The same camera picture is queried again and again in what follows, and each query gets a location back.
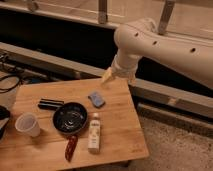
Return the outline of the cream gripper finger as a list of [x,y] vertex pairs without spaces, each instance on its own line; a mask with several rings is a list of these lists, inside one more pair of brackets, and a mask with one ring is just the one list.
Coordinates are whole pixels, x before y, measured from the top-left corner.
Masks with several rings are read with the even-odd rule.
[[108,68],[102,76],[101,83],[105,84],[107,82],[113,81],[115,77],[113,76],[112,69]]

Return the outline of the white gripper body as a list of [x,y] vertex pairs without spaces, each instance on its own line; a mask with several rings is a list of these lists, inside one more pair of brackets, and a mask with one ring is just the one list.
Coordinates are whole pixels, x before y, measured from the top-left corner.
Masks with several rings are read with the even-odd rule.
[[112,75],[114,77],[125,78],[130,84],[135,82],[135,74],[138,68],[138,59],[132,55],[116,55],[112,65]]

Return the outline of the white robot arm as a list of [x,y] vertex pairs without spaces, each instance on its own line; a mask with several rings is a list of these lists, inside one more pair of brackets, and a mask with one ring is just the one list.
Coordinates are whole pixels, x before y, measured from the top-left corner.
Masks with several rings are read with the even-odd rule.
[[162,36],[155,22],[144,18],[121,24],[114,33],[118,51],[102,82],[116,77],[135,80],[138,62],[147,57],[210,89],[213,89],[213,41]]

